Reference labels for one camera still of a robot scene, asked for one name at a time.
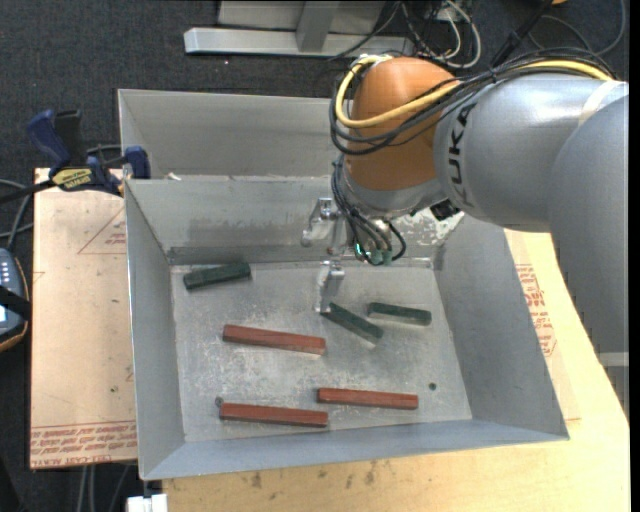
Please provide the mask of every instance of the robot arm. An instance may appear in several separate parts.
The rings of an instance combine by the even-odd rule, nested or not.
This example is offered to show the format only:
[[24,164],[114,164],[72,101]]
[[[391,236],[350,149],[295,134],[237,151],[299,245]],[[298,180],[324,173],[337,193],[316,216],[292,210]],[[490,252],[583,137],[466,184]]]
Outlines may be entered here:
[[581,57],[512,61],[464,81],[419,59],[361,58],[331,111],[336,202],[370,226],[350,223],[358,251],[380,248],[394,218],[443,202],[550,232],[601,361],[627,364],[628,99],[628,84]]

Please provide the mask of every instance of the red wooden stick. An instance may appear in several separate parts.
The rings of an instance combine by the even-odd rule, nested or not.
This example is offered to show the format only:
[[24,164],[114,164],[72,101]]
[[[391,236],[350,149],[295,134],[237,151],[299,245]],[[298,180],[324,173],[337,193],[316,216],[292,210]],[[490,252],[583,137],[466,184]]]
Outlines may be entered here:
[[297,352],[309,352],[311,354],[324,354],[325,339],[317,336],[305,336],[289,332],[268,331],[240,325],[225,325],[222,331],[222,339],[233,343],[245,345],[258,345]]
[[220,406],[220,419],[299,427],[326,427],[329,423],[329,415],[324,411],[229,402]]
[[320,388],[318,402],[326,404],[362,405],[390,409],[417,409],[418,395],[362,391],[356,389]]

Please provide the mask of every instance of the metal plate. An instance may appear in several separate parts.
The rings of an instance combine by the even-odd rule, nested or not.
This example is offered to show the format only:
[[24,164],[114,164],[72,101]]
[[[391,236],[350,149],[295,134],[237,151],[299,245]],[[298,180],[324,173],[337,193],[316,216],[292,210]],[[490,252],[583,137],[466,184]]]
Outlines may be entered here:
[[[319,264],[253,264],[252,278],[187,291],[172,267],[178,373],[185,439],[204,441],[301,432],[314,428],[222,422],[216,397],[232,402],[316,408],[329,429],[470,419],[464,383],[433,272],[424,263],[391,269],[347,266],[336,303],[365,316],[369,302],[428,309],[429,326],[372,320],[375,344],[313,310]],[[322,356],[223,342],[225,323],[325,337]],[[320,405],[318,387],[415,393],[415,411]]]

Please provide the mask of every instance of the dark green block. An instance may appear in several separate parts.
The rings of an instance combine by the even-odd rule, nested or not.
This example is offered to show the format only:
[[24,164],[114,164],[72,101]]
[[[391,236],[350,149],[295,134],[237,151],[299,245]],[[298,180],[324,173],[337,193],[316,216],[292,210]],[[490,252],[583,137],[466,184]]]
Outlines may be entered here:
[[367,306],[367,316],[414,325],[429,325],[431,323],[431,311],[384,304],[382,302],[371,302]]
[[373,343],[382,338],[384,331],[377,325],[372,324],[358,315],[354,315],[351,311],[347,311],[333,302],[329,307],[331,308],[331,312],[322,313],[322,316],[325,318]]
[[251,276],[251,267],[247,263],[231,263],[214,268],[194,270],[184,276],[184,285],[187,290],[202,288],[225,281],[242,279]]

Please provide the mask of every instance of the black carpet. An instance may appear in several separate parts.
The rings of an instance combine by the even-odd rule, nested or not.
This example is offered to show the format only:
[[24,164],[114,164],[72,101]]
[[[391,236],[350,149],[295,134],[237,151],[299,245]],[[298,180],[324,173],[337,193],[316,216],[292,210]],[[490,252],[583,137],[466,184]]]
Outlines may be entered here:
[[[621,42],[603,58],[620,79],[629,79],[629,4]],[[414,2],[419,9],[427,2]],[[474,21],[483,56],[472,71],[486,69],[507,35],[534,12],[538,0],[476,0]],[[81,109],[88,146],[117,143],[116,95],[121,88],[238,94],[328,97],[346,61],[268,56],[187,56],[183,33],[215,23],[216,2],[148,0],[0,0],[0,178],[29,184],[35,167],[50,162],[29,142],[33,115]],[[578,29],[594,51],[618,34],[618,0],[568,0],[551,14]],[[406,30],[400,20],[386,33]],[[535,30],[546,46],[580,46],[569,28],[541,21]],[[533,50],[529,40],[522,50]],[[0,194],[7,190],[0,187]],[[18,203],[0,205],[0,232],[10,229]],[[27,211],[25,222],[32,219]],[[32,235],[16,242],[15,255],[30,276]],[[17,497],[32,512],[76,510],[82,468],[30,471],[29,348],[27,337],[0,353],[0,461]],[[94,476],[96,509],[107,510],[122,465],[100,465]],[[121,499],[143,492],[137,471],[125,475]]]

